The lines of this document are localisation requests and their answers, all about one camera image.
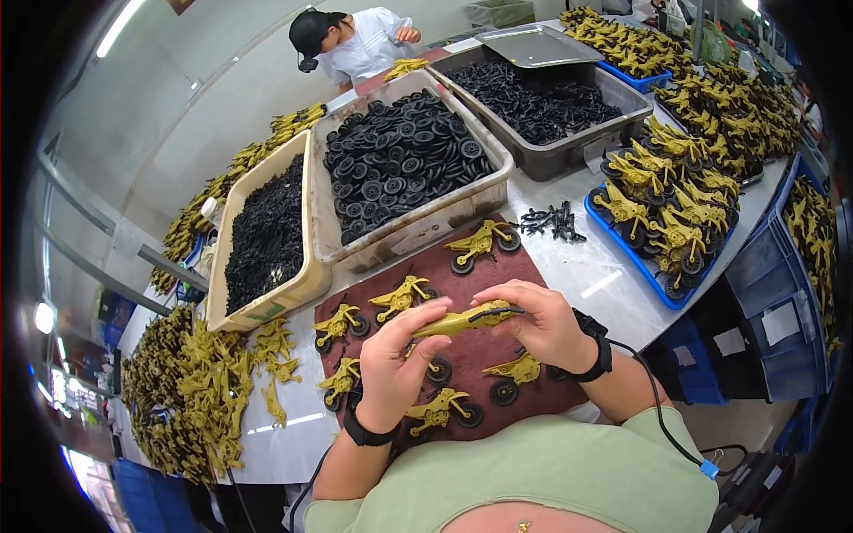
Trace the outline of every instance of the black wrist strap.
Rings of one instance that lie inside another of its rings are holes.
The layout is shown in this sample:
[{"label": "black wrist strap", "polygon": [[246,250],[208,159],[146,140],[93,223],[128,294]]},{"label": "black wrist strap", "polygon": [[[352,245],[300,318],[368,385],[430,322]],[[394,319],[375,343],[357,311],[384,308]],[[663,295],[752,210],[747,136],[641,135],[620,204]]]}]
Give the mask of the black wrist strap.
[{"label": "black wrist strap", "polygon": [[346,432],[350,434],[352,441],[356,443],[357,446],[384,446],[397,437],[397,434],[400,431],[399,423],[394,427],[394,429],[381,435],[379,433],[371,433],[364,429],[364,427],[358,422],[358,418],[356,418],[356,405],[357,404],[352,405],[346,410],[346,413],[344,413],[344,429],[346,429]]},{"label": "black wrist strap", "polygon": [[583,374],[572,374],[569,372],[572,379],[578,383],[589,383],[590,381],[595,381],[605,372],[613,371],[613,352],[610,348],[610,343],[607,342],[607,339],[602,335],[596,334],[590,336],[595,339],[595,343],[598,345],[598,359],[595,361],[592,368]]}]

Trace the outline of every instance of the white table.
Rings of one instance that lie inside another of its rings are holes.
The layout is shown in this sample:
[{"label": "white table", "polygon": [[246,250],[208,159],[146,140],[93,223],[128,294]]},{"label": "white table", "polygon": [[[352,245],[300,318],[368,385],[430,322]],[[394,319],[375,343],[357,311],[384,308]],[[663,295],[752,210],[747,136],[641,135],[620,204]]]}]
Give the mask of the white table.
[{"label": "white table", "polygon": [[[560,28],[557,20],[544,24]],[[479,41],[471,38],[445,49],[458,52],[477,45]],[[356,97],[355,90],[349,90],[332,100],[328,111],[343,107]],[[657,105],[654,116],[665,124],[676,126]],[[583,199],[592,188],[601,185],[602,174],[593,175],[583,169],[548,182],[533,182],[516,170],[508,181],[508,203],[500,213],[507,220],[518,220],[530,207],[542,210],[549,204],[558,206],[562,200],[569,200],[575,213],[575,228],[588,239],[585,243],[555,241],[547,232],[530,237],[523,235],[522,243],[548,287],[560,291],[572,305],[610,328],[612,339],[640,350],[672,326],[722,275],[767,208],[785,166],[785,161],[766,165],[763,180],[751,185],[740,198],[738,225],[705,280],[681,310],[666,307],[622,249],[587,217]],[[322,393],[316,387],[325,375],[313,346],[311,325],[314,323],[314,308],[338,291],[393,265],[386,264],[362,275],[333,268],[334,281],[329,292],[289,314],[287,327],[294,332],[293,340],[297,343],[291,353],[299,358],[297,374],[303,380],[302,383],[276,386],[279,402],[287,411],[287,426],[274,428],[272,415],[267,413],[260,393],[260,387],[269,384],[269,377],[265,374],[256,379],[252,375],[255,387],[241,423],[241,443],[244,446],[241,461],[246,467],[233,471],[237,483],[294,484],[310,479],[334,434],[340,431],[337,420],[325,409]],[[136,347],[144,325],[151,317],[152,312],[136,309],[119,346],[123,353],[129,354]],[[130,433],[126,432],[122,438],[125,453],[130,449],[128,458],[135,460],[142,454],[134,453],[135,443],[128,440],[132,441]]]}]

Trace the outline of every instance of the black cap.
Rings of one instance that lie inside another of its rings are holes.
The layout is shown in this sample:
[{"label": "black cap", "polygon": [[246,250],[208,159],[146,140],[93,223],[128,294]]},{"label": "black cap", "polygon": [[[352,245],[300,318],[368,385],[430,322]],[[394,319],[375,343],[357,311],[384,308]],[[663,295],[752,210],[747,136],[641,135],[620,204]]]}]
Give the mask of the black cap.
[{"label": "black cap", "polygon": [[288,36],[296,51],[311,58],[320,55],[322,40],[328,35],[328,28],[337,25],[338,21],[329,13],[309,9],[293,20]]}]

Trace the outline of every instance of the hand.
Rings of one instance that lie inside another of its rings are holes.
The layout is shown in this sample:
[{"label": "hand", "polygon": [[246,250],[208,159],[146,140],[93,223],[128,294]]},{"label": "hand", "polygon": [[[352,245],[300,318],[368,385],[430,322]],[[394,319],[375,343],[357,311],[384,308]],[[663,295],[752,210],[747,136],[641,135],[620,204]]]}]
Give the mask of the hand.
[{"label": "hand", "polygon": [[583,374],[593,367],[598,345],[581,331],[562,294],[529,281],[511,280],[475,294],[471,305],[498,298],[523,307],[525,313],[493,327],[493,336],[513,335],[539,362],[573,374]]},{"label": "hand", "polygon": [[408,359],[402,357],[402,352],[412,333],[444,318],[452,304],[450,298],[438,298],[407,309],[364,341],[359,364],[364,395],[356,407],[356,417],[364,429],[388,433],[415,405],[427,365],[452,341],[447,335],[433,335],[418,343]]},{"label": "hand", "polygon": [[397,30],[397,41],[401,43],[417,43],[421,40],[421,32],[411,26],[403,26]]}]

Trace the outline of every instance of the beige plastic bin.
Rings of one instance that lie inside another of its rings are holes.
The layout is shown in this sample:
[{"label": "beige plastic bin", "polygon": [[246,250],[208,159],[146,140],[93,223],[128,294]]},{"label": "beige plastic bin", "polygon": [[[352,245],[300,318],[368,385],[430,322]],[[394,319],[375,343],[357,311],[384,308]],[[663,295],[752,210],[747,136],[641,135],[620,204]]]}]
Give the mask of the beige plastic bin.
[{"label": "beige plastic bin", "polygon": [[[310,177],[313,158],[310,148],[311,132],[306,130],[281,145],[267,159],[240,178],[228,193],[216,253],[213,255],[211,290],[207,295],[207,328],[210,331],[251,331],[310,302],[332,286],[331,267],[317,261],[311,250]],[[302,248],[305,258],[302,269],[290,281],[285,281],[276,289],[226,316],[228,285],[225,283],[225,266],[233,249],[231,230],[234,217],[243,211],[249,194],[263,187],[274,176],[287,172],[293,158],[299,154],[305,154],[305,164],[302,168]]]},{"label": "beige plastic bin", "polygon": [[[347,246],[342,246],[340,223],[334,212],[332,179],[322,164],[327,152],[326,135],[337,130],[351,114],[366,113],[372,101],[382,101],[390,106],[395,100],[425,88],[440,97],[448,109],[462,116],[471,136],[483,145],[496,172],[409,211]],[[311,226],[314,253],[323,264],[342,263],[344,268],[357,274],[407,255],[476,218],[492,213],[506,203],[507,179],[515,167],[513,156],[495,136],[462,102],[424,71],[410,72],[394,79],[323,117],[314,126],[313,142]]]}]

